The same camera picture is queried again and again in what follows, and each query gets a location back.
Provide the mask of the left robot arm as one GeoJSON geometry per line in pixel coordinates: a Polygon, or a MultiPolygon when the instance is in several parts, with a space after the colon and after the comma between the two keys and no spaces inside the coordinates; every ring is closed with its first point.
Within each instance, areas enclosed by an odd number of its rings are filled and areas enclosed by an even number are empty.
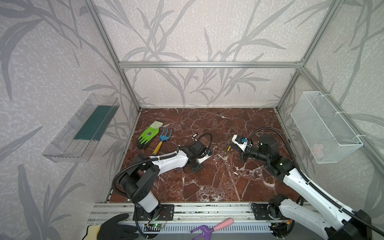
{"type": "Polygon", "coordinates": [[[134,205],[151,216],[160,213],[161,204],[152,193],[152,187],[158,176],[174,169],[190,167],[193,172],[203,168],[203,162],[213,152],[200,141],[176,151],[160,155],[138,155],[130,166],[114,177],[114,191],[130,199],[134,205]]]}

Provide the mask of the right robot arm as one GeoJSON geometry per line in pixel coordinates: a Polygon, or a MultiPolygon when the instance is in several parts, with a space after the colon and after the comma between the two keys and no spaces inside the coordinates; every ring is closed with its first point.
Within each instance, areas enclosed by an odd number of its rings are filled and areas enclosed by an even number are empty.
{"type": "Polygon", "coordinates": [[[232,143],[238,147],[244,161],[264,162],[272,176],[295,190],[316,209],[310,211],[283,195],[277,195],[269,202],[270,210],[300,223],[325,240],[373,239],[369,228],[370,216],[362,210],[355,212],[309,180],[293,161],[280,155],[278,142],[273,136],[262,135],[258,147],[243,136],[234,136],[232,143]]]}

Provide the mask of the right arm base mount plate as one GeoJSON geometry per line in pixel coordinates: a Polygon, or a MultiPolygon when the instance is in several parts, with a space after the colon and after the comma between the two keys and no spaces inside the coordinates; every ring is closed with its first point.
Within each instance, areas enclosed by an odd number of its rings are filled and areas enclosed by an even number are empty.
{"type": "Polygon", "coordinates": [[[278,207],[270,204],[251,203],[251,210],[254,213],[255,220],[281,220],[282,215],[278,207]]]}

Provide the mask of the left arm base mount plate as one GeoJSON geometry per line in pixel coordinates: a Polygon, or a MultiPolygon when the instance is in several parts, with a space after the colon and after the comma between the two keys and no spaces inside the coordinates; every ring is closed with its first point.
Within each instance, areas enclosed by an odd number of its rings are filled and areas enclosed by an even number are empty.
{"type": "Polygon", "coordinates": [[[160,204],[152,212],[146,212],[143,207],[135,209],[133,220],[137,221],[172,221],[175,213],[175,205],[173,204],[160,204]]]}

